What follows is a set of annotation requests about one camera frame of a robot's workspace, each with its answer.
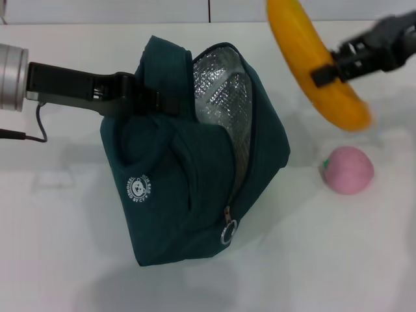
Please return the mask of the yellow banana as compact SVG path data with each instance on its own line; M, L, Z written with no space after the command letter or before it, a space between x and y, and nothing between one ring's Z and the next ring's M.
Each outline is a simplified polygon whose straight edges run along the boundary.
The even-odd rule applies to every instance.
M339 79L319 88L311 72L333 65L311 20L298 0L266 0L271 31L285 61L314 108L331 124L349 132L361 132L372 125L369 105L347 83Z

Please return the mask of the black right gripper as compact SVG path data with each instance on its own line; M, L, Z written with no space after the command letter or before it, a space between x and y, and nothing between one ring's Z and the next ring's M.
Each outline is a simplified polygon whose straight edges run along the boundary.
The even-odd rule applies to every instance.
M314 69L311 78L318 88L337 79L346 83L378 71L399 69L414 54L416 10L385 17L372 30L341 42L330 51L333 62Z

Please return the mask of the dark teal lunch bag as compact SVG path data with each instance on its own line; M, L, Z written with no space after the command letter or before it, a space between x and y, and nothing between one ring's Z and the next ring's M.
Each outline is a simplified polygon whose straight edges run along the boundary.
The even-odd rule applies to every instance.
M252 121L245 133L197 119L202 75L245 73ZM178 116L106 117L100 133L137 263L146 267L213 257L290 155L285 129L256 71L227 42L197 57L156 36L135 78L180 100Z

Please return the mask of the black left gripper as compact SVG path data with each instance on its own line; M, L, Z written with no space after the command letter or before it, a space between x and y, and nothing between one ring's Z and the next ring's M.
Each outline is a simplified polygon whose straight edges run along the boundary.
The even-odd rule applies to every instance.
M98 75L31 62L27 96L31 95L42 103L86 109L109 117L180 113L180 100L144 86L135 90L135 77L122 72Z

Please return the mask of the pink peach toy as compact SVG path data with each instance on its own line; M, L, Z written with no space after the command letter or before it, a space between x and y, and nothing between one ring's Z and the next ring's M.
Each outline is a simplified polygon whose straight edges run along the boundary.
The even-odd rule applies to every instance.
M325 184L342 195L363 191L375 176L371 160L363 151L353 146L335 148L322 161L320 172Z

